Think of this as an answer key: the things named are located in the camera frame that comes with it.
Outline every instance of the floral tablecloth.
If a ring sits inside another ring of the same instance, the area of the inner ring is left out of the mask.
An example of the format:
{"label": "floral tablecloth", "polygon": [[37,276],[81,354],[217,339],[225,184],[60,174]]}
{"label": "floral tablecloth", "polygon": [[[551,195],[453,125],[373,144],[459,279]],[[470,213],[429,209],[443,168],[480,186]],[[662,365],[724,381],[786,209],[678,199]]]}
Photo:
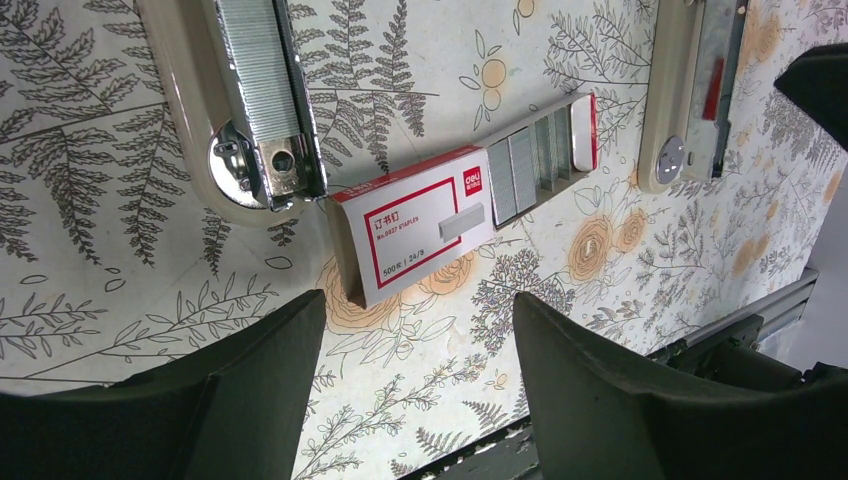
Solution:
{"label": "floral tablecloth", "polygon": [[846,38],[845,0],[752,0],[726,174],[661,195],[635,176],[656,0],[290,9],[336,188],[574,89],[598,96],[602,168],[363,311],[320,208],[256,230],[195,197],[130,0],[0,0],[0,389],[115,382],[323,288],[295,478],[395,478],[527,413],[515,292],[647,353],[795,280],[846,163],[772,87]]}

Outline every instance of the deli logo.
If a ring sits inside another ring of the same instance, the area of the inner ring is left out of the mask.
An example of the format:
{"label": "deli logo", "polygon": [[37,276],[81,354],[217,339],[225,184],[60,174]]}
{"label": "deli logo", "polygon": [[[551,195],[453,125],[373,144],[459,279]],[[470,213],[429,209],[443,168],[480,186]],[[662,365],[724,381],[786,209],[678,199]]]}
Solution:
{"label": "deli logo", "polygon": [[466,170],[463,174],[465,181],[465,196],[470,197],[475,193],[483,190],[483,175],[480,173],[480,167],[474,167]]}

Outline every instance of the staple box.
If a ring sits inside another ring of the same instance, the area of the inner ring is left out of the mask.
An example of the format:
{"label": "staple box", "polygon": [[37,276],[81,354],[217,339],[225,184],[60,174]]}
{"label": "staple box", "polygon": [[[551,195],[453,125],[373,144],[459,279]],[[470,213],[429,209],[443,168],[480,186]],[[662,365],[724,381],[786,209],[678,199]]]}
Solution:
{"label": "staple box", "polygon": [[370,308],[494,235],[486,149],[462,147],[332,195],[348,300]]}

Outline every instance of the tablecloth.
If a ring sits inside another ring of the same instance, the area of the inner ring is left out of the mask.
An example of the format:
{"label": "tablecloth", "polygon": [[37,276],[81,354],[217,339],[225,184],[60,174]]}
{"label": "tablecloth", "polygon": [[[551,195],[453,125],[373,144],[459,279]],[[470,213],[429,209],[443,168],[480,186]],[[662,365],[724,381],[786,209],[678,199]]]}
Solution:
{"label": "tablecloth", "polygon": [[660,195],[635,173],[657,0],[289,8],[334,188],[575,89],[598,98],[601,168],[363,311],[320,206],[249,229],[199,202],[137,5],[0,0],[0,389],[109,384],[322,288],[294,478],[395,478],[527,413],[515,292],[647,353],[795,280],[846,163],[772,87],[846,38],[845,0],[752,0],[725,175]]}

